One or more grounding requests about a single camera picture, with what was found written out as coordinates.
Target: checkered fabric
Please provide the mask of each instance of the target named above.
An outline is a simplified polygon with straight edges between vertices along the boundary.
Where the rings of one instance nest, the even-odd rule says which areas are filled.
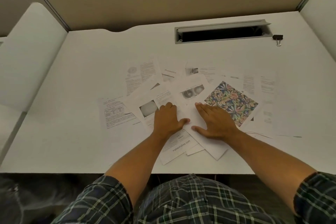
[[[298,223],[334,223],[336,177],[316,173],[298,189],[294,203]],[[284,223],[219,182],[194,174],[161,184],[151,191],[137,216],[124,186],[102,176],[78,196],[53,224],[124,223]]]

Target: black binder clip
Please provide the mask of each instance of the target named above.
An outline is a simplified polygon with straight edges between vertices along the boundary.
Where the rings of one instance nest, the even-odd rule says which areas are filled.
[[[276,40],[276,45],[281,46],[281,40],[284,39],[284,35],[273,35],[273,40]]]

